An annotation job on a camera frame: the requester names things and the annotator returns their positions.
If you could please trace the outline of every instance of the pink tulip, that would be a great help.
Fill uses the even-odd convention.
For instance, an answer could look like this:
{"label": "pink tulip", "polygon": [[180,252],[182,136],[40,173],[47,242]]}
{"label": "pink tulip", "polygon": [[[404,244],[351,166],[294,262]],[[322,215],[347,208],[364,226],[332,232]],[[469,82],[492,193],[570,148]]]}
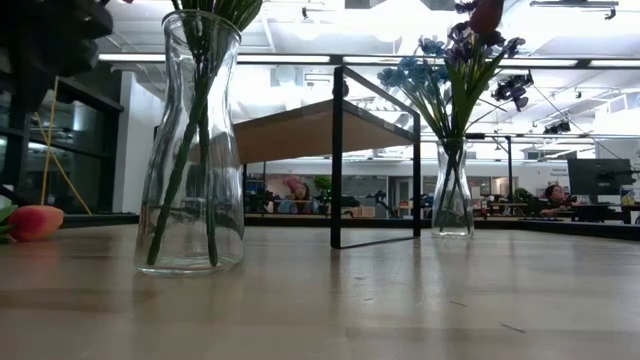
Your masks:
{"label": "pink tulip", "polygon": [[53,206],[23,206],[7,218],[7,224],[13,226],[9,235],[16,241],[42,240],[62,225],[63,218],[64,212]]}

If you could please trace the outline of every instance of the person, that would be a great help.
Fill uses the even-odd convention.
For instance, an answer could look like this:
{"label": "person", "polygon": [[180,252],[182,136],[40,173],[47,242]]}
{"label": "person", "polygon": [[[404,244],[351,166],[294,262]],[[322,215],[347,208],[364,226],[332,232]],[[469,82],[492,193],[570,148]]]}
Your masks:
{"label": "person", "polygon": [[283,181],[291,190],[291,198],[280,203],[280,214],[316,214],[318,204],[311,198],[309,186],[296,177],[289,177]]}
{"label": "person", "polygon": [[565,200],[564,190],[560,185],[550,185],[544,191],[544,196],[547,198],[547,204],[540,211],[540,216],[554,217],[558,216],[561,211],[567,211],[567,207],[563,205]]}

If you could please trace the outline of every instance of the wall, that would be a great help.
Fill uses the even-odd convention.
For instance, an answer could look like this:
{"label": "wall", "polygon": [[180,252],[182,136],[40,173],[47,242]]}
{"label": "wall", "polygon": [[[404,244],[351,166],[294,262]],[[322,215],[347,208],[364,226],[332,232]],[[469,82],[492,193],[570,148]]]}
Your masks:
{"label": "wall", "polygon": [[140,86],[133,73],[125,72],[120,104],[125,111],[118,123],[113,211],[138,214],[153,147],[153,129],[160,124],[164,102]]}
{"label": "wall", "polygon": [[[262,173],[262,163],[250,164],[249,173]],[[410,161],[381,162],[359,161],[345,162],[342,165],[343,175],[379,175],[379,176],[411,176]],[[423,160],[422,176],[436,176],[438,164],[434,160]],[[331,173],[331,160],[283,160],[267,163],[267,174],[320,175]],[[469,162],[467,176],[508,176],[506,162]],[[518,177],[518,186],[531,193],[536,189],[546,188],[549,182],[558,182],[561,186],[569,186],[566,162],[514,162],[513,176]]]}

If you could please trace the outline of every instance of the wooden table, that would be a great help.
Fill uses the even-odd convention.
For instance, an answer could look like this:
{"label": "wooden table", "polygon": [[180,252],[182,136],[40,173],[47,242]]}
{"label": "wooden table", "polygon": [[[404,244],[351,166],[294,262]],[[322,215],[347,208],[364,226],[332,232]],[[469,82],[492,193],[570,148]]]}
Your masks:
{"label": "wooden table", "polygon": [[636,243],[424,234],[331,251],[328,229],[249,227],[243,264],[201,278],[137,274],[135,226],[0,246],[2,359],[640,358]]}

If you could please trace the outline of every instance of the glass vase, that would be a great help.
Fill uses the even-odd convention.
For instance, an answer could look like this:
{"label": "glass vase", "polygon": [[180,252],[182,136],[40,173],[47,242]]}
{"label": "glass vase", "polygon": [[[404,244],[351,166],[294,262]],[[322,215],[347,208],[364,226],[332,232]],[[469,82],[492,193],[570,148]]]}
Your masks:
{"label": "glass vase", "polygon": [[433,201],[432,233],[473,237],[473,207],[465,165],[467,141],[444,139],[438,145],[438,183]]}
{"label": "glass vase", "polygon": [[163,20],[168,86],[147,169],[135,266],[147,274],[224,270],[242,259],[240,164],[227,90],[239,31],[197,10]]}

